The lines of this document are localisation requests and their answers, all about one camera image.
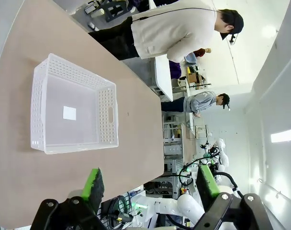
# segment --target white plastic basket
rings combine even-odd
[[[54,154],[117,146],[116,85],[49,54],[34,70],[31,147]]]

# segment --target ear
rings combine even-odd
[[[233,28],[234,28],[234,26],[232,26],[232,25],[227,25],[226,26],[227,31],[231,31]]]

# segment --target white label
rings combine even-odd
[[[77,109],[64,106],[63,118],[75,121],[77,119]]]

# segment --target bolt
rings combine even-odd
[[[228,195],[227,194],[223,194],[221,197],[222,197],[223,200],[227,200],[228,199]]]
[[[253,200],[254,200],[254,197],[252,197],[251,195],[249,195],[249,196],[247,197],[247,199],[248,199],[249,201],[253,201]]]

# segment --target man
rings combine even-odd
[[[230,108],[230,97],[226,93],[216,95],[212,91],[201,92],[190,97],[181,97],[172,102],[162,102],[161,110],[166,112],[187,112],[193,113],[195,117],[201,117],[201,110],[207,109],[212,104],[227,105]]]
[[[237,11],[215,11],[201,0],[179,0],[89,35],[119,60],[167,54],[169,60],[179,63],[189,53],[207,47],[214,31],[224,39],[241,32],[243,26]]]
[[[197,57],[203,57],[205,53],[210,54],[211,52],[212,52],[212,49],[207,48],[207,49],[199,49],[197,51],[194,51],[193,53],[194,53],[195,57],[197,58]]]

